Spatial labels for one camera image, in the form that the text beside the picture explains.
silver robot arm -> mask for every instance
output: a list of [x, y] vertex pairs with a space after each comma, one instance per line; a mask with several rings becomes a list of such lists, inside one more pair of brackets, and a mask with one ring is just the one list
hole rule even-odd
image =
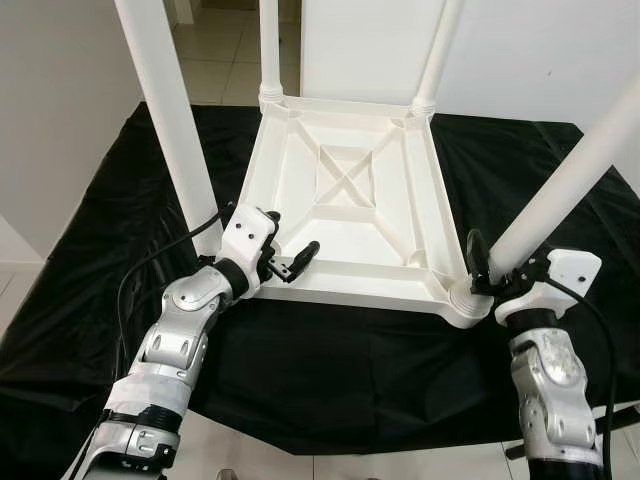
[[253, 297], [276, 273], [292, 281], [320, 245], [285, 266], [271, 246], [280, 216], [239, 205], [212, 266], [171, 283], [126, 377], [114, 383], [100, 417], [64, 479], [161, 479], [173, 465], [179, 429], [220, 313]]
[[532, 479], [604, 478], [596, 424], [587, 403], [587, 373], [560, 319], [577, 302], [602, 262], [575, 250], [532, 257], [494, 291], [497, 322], [509, 329], [511, 376], [518, 391], [520, 428]]

white tile floor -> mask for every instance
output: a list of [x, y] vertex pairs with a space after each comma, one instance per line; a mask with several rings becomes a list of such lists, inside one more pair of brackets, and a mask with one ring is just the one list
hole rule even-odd
[[[256, 12], [202, 9], [173, 31], [189, 99], [199, 105], [258, 105], [260, 29]], [[280, 25], [281, 82], [299, 94], [300, 24]]]
[[[281, 25], [281, 78], [285, 93], [299, 93], [300, 26]], [[176, 50], [194, 104], [257, 105], [260, 78], [255, 12], [203, 9], [196, 25], [174, 30]], [[0, 268], [0, 336], [37, 272]], [[364, 456], [293, 456], [189, 412], [173, 478], [210, 480], [233, 468], [240, 480], [524, 480], [523, 459], [507, 461], [500, 443]], [[640, 425], [613, 438], [616, 480], [640, 478]]]

black cloth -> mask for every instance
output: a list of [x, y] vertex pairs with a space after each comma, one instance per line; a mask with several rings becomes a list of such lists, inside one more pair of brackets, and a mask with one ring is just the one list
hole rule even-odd
[[[240, 192], [258, 109], [193, 112], [224, 204]], [[436, 115], [431, 128], [463, 246], [474, 227], [495, 241], [581, 136], [569, 124], [456, 115]], [[612, 168], [549, 238], [603, 259], [589, 298], [614, 333], [618, 401], [640, 398], [639, 207]], [[0, 447], [23, 478], [56, 478], [77, 452], [113, 379], [119, 281], [185, 231], [141, 104], [0, 344]], [[134, 276], [130, 351], [157, 318], [163, 286], [195, 268], [187, 243]], [[581, 306], [562, 324], [588, 371], [589, 401], [603, 404], [604, 339]], [[214, 328], [190, 408], [296, 454], [507, 440], [520, 436], [509, 365], [507, 332], [491, 317], [463, 331], [420, 313], [251, 300]]]

